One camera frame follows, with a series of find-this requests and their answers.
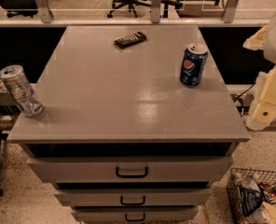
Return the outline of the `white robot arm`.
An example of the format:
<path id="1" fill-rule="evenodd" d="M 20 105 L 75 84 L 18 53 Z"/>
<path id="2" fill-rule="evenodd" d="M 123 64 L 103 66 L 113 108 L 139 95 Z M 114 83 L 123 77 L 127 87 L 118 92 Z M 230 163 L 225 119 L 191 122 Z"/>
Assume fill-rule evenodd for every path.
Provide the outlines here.
<path id="1" fill-rule="evenodd" d="M 276 13 L 269 23 L 243 43 L 246 49 L 263 51 L 264 58 L 274 67 L 260 72 L 255 81 L 254 100 L 250 104 L 246 126 L 254 131 L 264 130 L 276 119 Z"/>

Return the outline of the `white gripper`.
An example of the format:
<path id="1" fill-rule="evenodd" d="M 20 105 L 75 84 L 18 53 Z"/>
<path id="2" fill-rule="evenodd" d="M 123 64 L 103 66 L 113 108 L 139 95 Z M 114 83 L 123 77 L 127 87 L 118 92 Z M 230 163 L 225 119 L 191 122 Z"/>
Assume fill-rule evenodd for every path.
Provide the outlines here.
<path id="1" fill-rule="evenodd" d="M 250 50 L 263 50 L 267 26 L 260 28 L 247 38 L 243 47 Z M 276 119 L 276 65 L 268 73 L 260 72 L 255 82 L 255 98 L 250 105 L 246 126 L 261 131 Z"/>

